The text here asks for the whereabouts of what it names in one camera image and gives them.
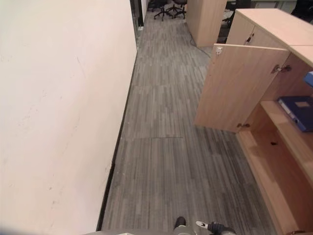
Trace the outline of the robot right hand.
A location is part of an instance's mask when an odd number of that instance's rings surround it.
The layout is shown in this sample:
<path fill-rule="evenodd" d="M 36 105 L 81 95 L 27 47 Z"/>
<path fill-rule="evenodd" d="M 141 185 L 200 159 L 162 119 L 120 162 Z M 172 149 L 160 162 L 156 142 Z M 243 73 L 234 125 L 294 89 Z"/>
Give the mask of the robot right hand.
<path fill-rule="evenodd" d="M 214 235 L 220 235 L 224 231 L 224 225 L 220 223 L 211 222 L 207 224 L 202 221 L 196 221 L 196 225 L 201 228 L 207 229 Z"/>

